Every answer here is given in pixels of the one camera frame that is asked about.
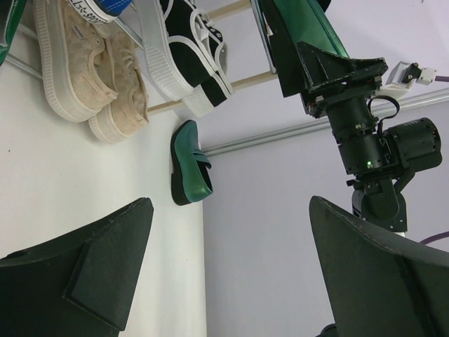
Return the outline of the teal heel shoe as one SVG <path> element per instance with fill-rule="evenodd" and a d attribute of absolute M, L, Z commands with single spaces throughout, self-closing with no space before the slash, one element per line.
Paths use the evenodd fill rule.
<path fill-rule="evenodd" d="M 260 1 L 259 5 L 272 32 L 269 45 L 283 97 L 297 95 L 304 88 L 297 43 L 349 56 L 326 16 L 329 1 Z"/>
<path fill-rule="evenodd" d="M 212 165 L 200 149 L 198 136 L 197 123 L 187 120 L 176 129 L 170 141 L 171 194 L 178 206 L 202 201 L 213 193 L 208 173 Z"/>

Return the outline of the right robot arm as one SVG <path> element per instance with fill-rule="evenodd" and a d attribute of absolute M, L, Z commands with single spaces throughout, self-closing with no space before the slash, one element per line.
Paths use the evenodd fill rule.
<path fill-rule="evenodd" d="M 299 42 L 304 75 L 302 102 L 309 115 L 327 117 L 344 169 L 354 179 L 352 211 L 363 220 L 395 233 L 408 229 L 402 191 L 420 171 L 441 164 L 441 137 L 435 124 L 421 118 L 384 129 L 384 119 L 371 111 L 387 64 L 382 58 L 352 59 Z"/>

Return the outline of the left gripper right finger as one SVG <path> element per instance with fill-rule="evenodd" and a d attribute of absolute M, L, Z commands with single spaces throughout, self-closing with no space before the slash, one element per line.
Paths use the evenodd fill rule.
<path fill-rule="evenodd" d="M 324 199 L 309 217 L 335 320 L 331 336 L 447 336 L 448 252 Z"/>

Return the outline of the blue sneaker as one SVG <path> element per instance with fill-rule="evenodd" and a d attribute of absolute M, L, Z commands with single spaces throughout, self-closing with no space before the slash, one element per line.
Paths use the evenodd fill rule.
<path fill-rule="evenodd" d="M 116 20 L 132 0 L 68 0 L 69 5 L 87 22 L 102 25 Z"/>

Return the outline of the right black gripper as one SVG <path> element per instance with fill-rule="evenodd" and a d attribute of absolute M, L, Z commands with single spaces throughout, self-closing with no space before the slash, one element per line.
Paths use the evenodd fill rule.
<path fill-rule="evenodd" d="M 306 113 L 327 116 L 337 143 L 374 131 L 377 119 L 366 101 L 380 87 L 388 70 L 384 58 L 352 59 L 297 42 L 298 84 Z"/>

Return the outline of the beige lace sneaker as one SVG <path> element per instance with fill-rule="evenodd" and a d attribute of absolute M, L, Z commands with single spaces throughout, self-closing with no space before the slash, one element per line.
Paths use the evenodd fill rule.
<path fill-rule="evenodd" d="M 135 44 L 127 34 L 115 32 L 106 40 L 105 56 L 98 72 L 117 95 L 88 124 L 99 140 L 118 143 L 149 123 L 147 90 Z"/>
<path fill-rule="evenodd" d="M 35 1 L 44 91 L 63 119 L 82 122 L 116 100 L 104 27 L 85 20 L 68 1 Z"/>

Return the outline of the green sneaker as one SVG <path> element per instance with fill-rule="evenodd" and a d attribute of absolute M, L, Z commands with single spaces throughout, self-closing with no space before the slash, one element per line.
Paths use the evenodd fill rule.
<path fill-rule="evenodd" d="M 1 0 L 1 65 L 10 51 L 25 4 L 25 0 Z"/>

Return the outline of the black white sneaker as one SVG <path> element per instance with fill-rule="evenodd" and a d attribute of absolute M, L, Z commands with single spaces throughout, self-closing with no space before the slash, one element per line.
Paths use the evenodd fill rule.
<path fill-rule="evenodd" d="M 202 117 L 234 92 L 227 44 L 193 1 L 136 1 L 148 70 L 156 86 Z"/>

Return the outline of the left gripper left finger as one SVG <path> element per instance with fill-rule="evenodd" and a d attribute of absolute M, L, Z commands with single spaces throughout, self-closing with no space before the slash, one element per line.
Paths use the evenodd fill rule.
<path fill-rule="evenodd" d="M 125 330 L 154 207 L 136 199 L 1 259 L 2 336 L 118 336 Z"/>

